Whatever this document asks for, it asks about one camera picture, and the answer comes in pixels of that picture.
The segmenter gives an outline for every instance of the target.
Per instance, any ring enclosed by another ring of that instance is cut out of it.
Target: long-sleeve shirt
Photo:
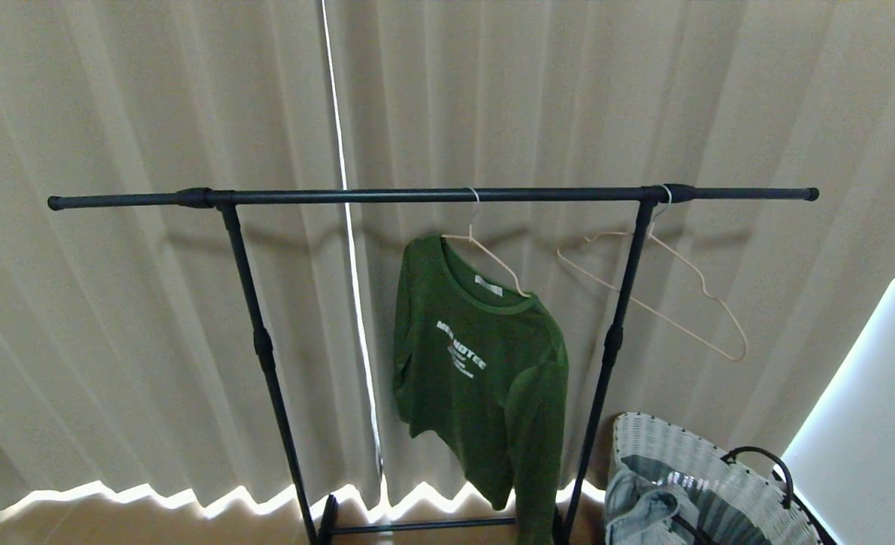
[[[492,507],[516,494],[517,545],[551,542],[568,358],[537,296],[486,279],[439,235],[403,252],[394,394],[410,437],[434,431]]]

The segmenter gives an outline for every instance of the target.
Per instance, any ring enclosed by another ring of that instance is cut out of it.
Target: empty hanger
[[[441,238],[456,238],[456,239],[458,239],[458,241],[467,241],[467,242],[470,242],[471,244],[474,244],[478,248],[481,248],[482,251],[484,251],[484,253],[490,255],[491,258],[493,258],[496,262],[498,262],[498,264],[500,266],[503,266],[503,268],[505,268],[505,270],[507,270],[507,272],[509,272],[511,274],[511,277],[514,279],[514,289],[517,291],[517,294],[519,294],[522,297],[529,297],[529,295],[527,293],[524,293],[524,291],[522,291],[521,283],[517,281],[517,275],[515,275],[514,270],[512,270],[510,268],[510,266],[505,265],[505,262],[503,262],[502,259],[500,259],[495,254],[491,253],[491,251],[489,251],[488,248],[484,247],[484,244],[481,244],[480,242],[477,241],[477,239],[474,238],[474,218],[477,217],[478,211],[481,210],[481,196],[478,195],[478,193],[474,189],[474,187],[468,187],[468,189],[470,189],[471,192],[474,193],[474,199],[477,199],[477,203],[474,204],[474,213],[471,214],[471,223],[468,224],[467,237],[465,237],[464,235],[441,235],[440,237]]]
[[[730,310],[730,307],[727,307],[727,304],[724,303],[723,300],[719,299],[719,297],[717,297],[717,296],[714,296],[714,294],[711,294],[709,292],[709,290],[706,289],[706,276],[703,276],[703,273],[700,272],[700,270],[695,265],[693,265],[693,263],[689,263],[689,260],[682,257],[682,255],[680,255],[678,251],[674,251],[674,249],[669,248],[668,244],[665,244],[665,242],[662,242],[659,238],[656,238],[655,235],[652,235],[652,228],[655,227],[655,220],[657,220],[657,218],[662,213],[665,213],[666,210],[669,210],[669,205],[672,204],[672,202],[673,202],[672,192],[665,185],[662,185],[661,187],[662,187],[662,189],[666,190],[666,193],[669,194],[669,201],[668,201],[668,203],[666,203],[665,208],[662,208],[662,210],[659,210],[658,213],[656,213],[652,217],[650,224],[648,224],[648,234],[645,237],[647,239],[650,239],[650,241],[654,241],[655,244],[662,246],[662,248],[665,248],[666,251],[669,251],[670,253],[672,253],[672,255],[675,255],[676,257],[678,257],[679,261],[682,261],[683,263],[686,263],[686,265],[689,265],[689,268],[693,269],[693,272],[696,272],[696,276],[699,276],[699,282],[703,286],[704,296],[706,296],[709,299],[714,300],[718,304],[720,304],[720,306],[723,307],[723,310],[726,311],[726,314],[729,315],[730,319],[733,320],[733,325],[737,328],[737,331],[740,332],[740,338],[744,342],[744,349],[742,350],[742,353],[738,356],[728,355],[723,349],[716,347],[716,345],[713,345],[709,341],[706,341],[706,339],[701,338],[700,335],[696,335],[696,334],[694,334],[694,332],[687,330],[687,328],[682,327],[682,325],[676,324],[676,322],[672,321],[667,316],[662,315],[654,308],[649,307],[647,304],[643,303],[643,301],[639,301],[638,299],[635,299],[634,297],[632,297],[632,303],[638,304],[638,306],[645,308],[645,310],[650,311],[650,313],[655,314],[656,316],[658,316],[659,318],[662,318],[669,324],[674,325],[674,327],[676,327],[680,331],[684,332],[685,334],[689,335],[689,337],[695,338],[696,341],[702,342],[702,344],[706,345],[710,349],[713,349],[713,351],[716,351],[717,354],[719,354],[720,356],[723,356],[727,360],[731,360],[733,362],[741,362],[744,358],[747,358],[747,349],[748,349],[747,334],[745,334],[744,329],[740,326],[740,322],[737,321],[737,317],[735,317],[733,315],[733,311]],[[592,237],[585,237],[585,242],[586,242],[586,244],[588,244],[589,242],[597,241],[597,239],[602,238],[602,237],[631,237],[631,235],[632,235],[631,232],[605,231],[605,232],[599,232],[597,235],[592,235]],[[619,291],[619,288],[617,288],[616,286],[613,286],[612,284],[607,283],[605,280],[602,280],[599,277],[593,275],[591,272],[588,272],[588,270],[582,269],[581,266],[576,265],[574,262],[569,260],[567,257],[565,257],[564,255],[561,255],[561,245],[558,246],[558,249],[555,252],[558,253],[559,259],[562,259],[562,261],[564,261],[565,263],[568,263],[568,265],[571,265],[574,269],[577,269],[579,273],[582,273],[583,275],[588,276],[590,279],[595,280],[596,282],[602,284],[603,286],[607,286],[610,290]]]

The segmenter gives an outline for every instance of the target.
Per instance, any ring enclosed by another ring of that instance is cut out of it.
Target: clothes rack
[[[552,536],[555,543],[567,545],[571,536],[571,528],[578,512],[579,500],[581,500],[582,482],[588,471],[590,458],[592,458],[592,448],[595,446],[595,435],[601,420],[609,376],[612,373],[616,358],[619,356],[619,349],[623,343],[623,322],[626,320],[626,310],[632,294],[632,286],[635,283],[636,270],[642,255],[645,235],[647,235],[648,227],[651,223],[652,210],[656,204],[731,199],[814,201],[819,196],[819,191],[813,187],[804,189],[697,188],[691,185],[673,183],[666,184],[665,188],[661,185],[643,187],[485,188],[478,189],[477,195],[481,201],[638,201],[639,203],[632,242],[629,246],[626,260],[626,271],[623,274],[623,283],[621,283],[619,290],[619,300],[616,303],[616,308],[614,308],[612,325],[610,325],[605,335],[605,349],[602,353],[601,370],[595,386],[595,399],[592,400],[592,409],[589,411],[589,421],[588,425],[586,425],[585,439],[583,439],[578,473],[572,489],[571,501],[568,503],[564,518],[558,513],[555,505],[552,506]],[[275,355],[272,339],[269,332],[265,329],[263,313],[259,309],[256,284],[253,282],[253,273],[251,273],[246,244],[242,238],[242,226],[239,222],[236,207],[240,206],[240,204],[455,203],[455,201],[474,200],[474,193],[467,188],[232,191],[195,187],[175,193],[82,197],[54,196],[47,199],[47,206],[51,210],[67,210],[67,208],[146,207],[174,204],[174,206],[181,207],[216,208],[216,210],[222,213],[222,220],[225,222],[229,241],[232,244],[232,253],[235,257],[239,279],[242,282],[242,290],[246,298],[251,325],[253,325],[253,345],[256,348],[260,368],[263,369],[266,378],[269,397],[275,412],[275,423],[278,425],[282,448],[285,449],[285,456],[287,456],[289,472],[296,486],[296,497],[299,503],[299,510],[302,513],[306,537],[309,538],[309,544],[311,545],[329,545],[332,537],[340,534],[370,534],[371,532],[382,531],[510,525],[514,524],[515,519],[513,517],[495,517],[458,521],[337,527],[336,520],[340,507],[336,497],[330,494],[326,500],[326,507],[323,510],[319,530],[316,530],[312,515],[309,513],[309,499],[306,497],[306,489],[303,485],[303,476],[299,468],[292,431],[289,428],[289,418],[287,411],[285,411],[284,398],[282,397],[280,386],[278,386],[278,376],[275,374]]]

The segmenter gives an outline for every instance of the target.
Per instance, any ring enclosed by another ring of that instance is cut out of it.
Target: white wicker basket
[[[699,507],[700,530],[717,543],[821,543],[799,503],[742,463],[724,462],[727,454],[648,414],[626,412],[614,422],[613,472],[624,466],[658,484],[683,486]]]

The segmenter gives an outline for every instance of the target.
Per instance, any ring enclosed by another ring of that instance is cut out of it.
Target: light under curtain
[[[0,2],[0,508],[291,485],[222,218],[51,194],[337,189],[315,3]],[[340,206],[240,211],[306,489],[379,469]]]
[[[818,186],[813,207],[680,204],[655,234],[707,274],[749,338],[732,363],[632,307],[609,417],[640,410],[724,446],[783,452],[895,273],[895,5],[801,2],[328,1],[350,187]],[[464,483],[433,434],[410,439],[391,383],[403,245],[464,234],[470,204],[355,207],[360,289],[391,503]],[[582,235],[631,204],[483,204],[483,244],[539,294],[571,362],[562,484],[577,469],[626,248]],[[496,279],[491,259],[454,248]],[[738,352],[693,272],[647,246],[634,296]]]
[[[0,507],[102,480],[209,503],[287,487],[217,213],[53,214],[50,194],[340,188],[317,3],[0,3]],[[895,5],[334,2],[347,182],[378,187],[818,186],[799,204],[682,204],[655,234],[747,330],[747,361],[632,307],[605,416],[641,410],[782,452],[895,273]],[[403,246],[469,204],[242,207],[309,499],[391,503],[460,466],[409,439],[390,369]],[[474,230],[561,325],[574,472],[628,204],[484,204]],[[464,252],[464,246],[456,245]],[[483,256],[463,254],[502,279]],[[635,296],[736,352],[718,304],[647,247]],[[351,286],[377,395],[374,447]],[[599,484],[610,430],[593,458]]]

